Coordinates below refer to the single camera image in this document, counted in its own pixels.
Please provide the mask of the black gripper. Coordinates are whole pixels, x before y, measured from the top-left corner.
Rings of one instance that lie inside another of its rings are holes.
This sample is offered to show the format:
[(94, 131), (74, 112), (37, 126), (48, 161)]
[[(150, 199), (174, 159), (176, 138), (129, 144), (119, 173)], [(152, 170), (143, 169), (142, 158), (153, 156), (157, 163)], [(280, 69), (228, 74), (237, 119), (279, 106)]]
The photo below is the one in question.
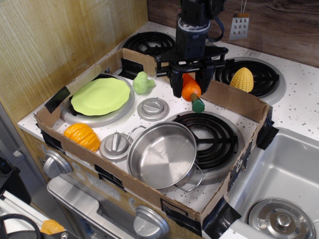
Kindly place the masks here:
[(178, 24), (176, 27), (175, 46), (166, 53), (157, 55), (157, 76), (170, 76), (173, 94), (181, 98), (183, 73), (198, 71), (201, 93), (208, 90), (214, 74), (214, 65), (224, 63), (225, 47), (207, 46), (207, 34), (210, 24), (195, 26)]

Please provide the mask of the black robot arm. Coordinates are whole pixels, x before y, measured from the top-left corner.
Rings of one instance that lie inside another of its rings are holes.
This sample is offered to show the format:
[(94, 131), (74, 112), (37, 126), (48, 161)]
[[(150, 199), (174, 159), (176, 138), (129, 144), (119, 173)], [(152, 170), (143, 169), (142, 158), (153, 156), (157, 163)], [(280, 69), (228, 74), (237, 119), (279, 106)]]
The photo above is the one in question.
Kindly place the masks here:
[(155, 57), (156, 74), (168, 76), (174, 96), (181, 97), (184, 73), (195, 73), (195, 80), (205, 93), (216, 68), (225, 66), (228, 49), (206, 45), (211, 20), (223, 28), (217, 17), (222, 11), (222, 0), (181, 2), (176, 20), (175, 46)]

